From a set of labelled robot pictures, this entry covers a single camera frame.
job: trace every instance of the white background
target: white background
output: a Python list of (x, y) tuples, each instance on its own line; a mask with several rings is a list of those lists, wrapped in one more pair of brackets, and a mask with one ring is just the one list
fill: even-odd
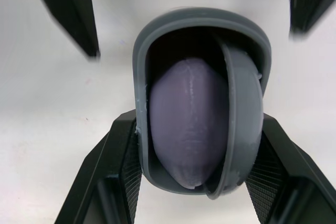
[[(306, 40), (289, 39), (289, 0), (93, 0), (101, 61), (88, 62), (41, 0), (0, 0), (0, 223), (53, 223), (89, 151), (134, 109), (131, 54), (172, 8), (231, 10), (272, 45), (265, 112), (336, 186), (336, 10)], [(245, 186), (210, 201), (142, 181), (136, 223), (258, 223)]]

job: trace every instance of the purple oval object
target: purple oval object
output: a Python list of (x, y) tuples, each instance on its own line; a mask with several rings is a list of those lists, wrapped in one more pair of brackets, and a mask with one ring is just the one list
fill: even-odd
[(228, 84), (204, 60), (177, 62), (150, 94), (156, 155), (183, 187), (203, 184), (219, 165), (228, 138)]

